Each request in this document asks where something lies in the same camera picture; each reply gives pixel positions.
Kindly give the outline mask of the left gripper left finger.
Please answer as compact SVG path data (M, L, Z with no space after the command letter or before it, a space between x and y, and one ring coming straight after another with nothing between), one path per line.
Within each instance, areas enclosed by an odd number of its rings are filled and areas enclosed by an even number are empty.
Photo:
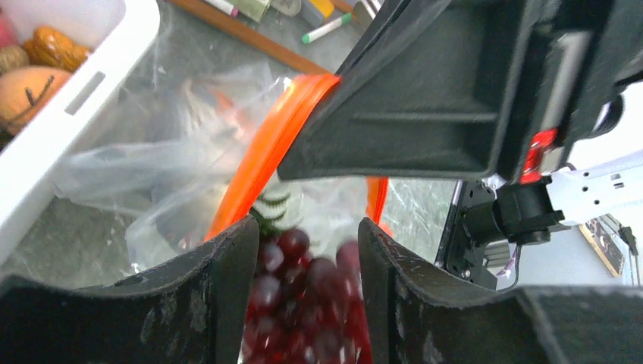
M217 237L111 286L1 278L3 363L235 363L259 226Z

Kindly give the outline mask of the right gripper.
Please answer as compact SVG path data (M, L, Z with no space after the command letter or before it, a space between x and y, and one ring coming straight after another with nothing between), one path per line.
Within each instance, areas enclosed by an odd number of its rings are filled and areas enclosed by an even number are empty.
M386 1L338 74L281 178L516 183L560 167L642 79L642 3Z

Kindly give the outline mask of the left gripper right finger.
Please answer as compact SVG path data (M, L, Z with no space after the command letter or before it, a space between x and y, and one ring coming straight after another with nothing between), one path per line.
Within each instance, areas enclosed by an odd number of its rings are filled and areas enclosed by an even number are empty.
M498 293L454 277L359 224L376 363L640 363L642 291L528 286Z

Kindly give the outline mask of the toy dark grapes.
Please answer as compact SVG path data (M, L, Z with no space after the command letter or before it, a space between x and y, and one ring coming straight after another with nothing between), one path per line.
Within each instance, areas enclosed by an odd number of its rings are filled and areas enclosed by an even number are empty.
M314 256L304 231L261 238L241 345L243 363L372 363L359 247Z

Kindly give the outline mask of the toy pineapple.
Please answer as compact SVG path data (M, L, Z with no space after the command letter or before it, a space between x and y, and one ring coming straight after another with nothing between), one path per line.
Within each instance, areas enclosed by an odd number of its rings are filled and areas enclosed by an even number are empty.
M249 214L259 224L261 239L278 237L287 230L299 227L303 221L300 201L293 198L289 191L261 193L252 204Z

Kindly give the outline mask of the clear zip top bag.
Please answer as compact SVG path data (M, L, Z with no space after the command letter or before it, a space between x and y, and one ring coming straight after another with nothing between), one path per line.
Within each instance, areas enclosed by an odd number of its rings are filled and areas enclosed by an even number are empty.
M277 169L338 83L332 74L273 77L255 63L132 96L107 114L112 127L90 149L63 159L55 195L132 215L125 241L135 271L196 248L272 191L300 201L297 228L314 254L332 254L362 218L381 219L387 179L288 182Z

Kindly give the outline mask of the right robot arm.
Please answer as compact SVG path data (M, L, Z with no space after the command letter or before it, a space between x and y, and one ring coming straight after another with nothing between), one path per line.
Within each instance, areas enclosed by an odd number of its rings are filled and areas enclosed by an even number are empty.
M387 1L278 166L284 180L456 181L434 259L483 287L485 248L642 200L642 152L565 171L642 79L640 1Z

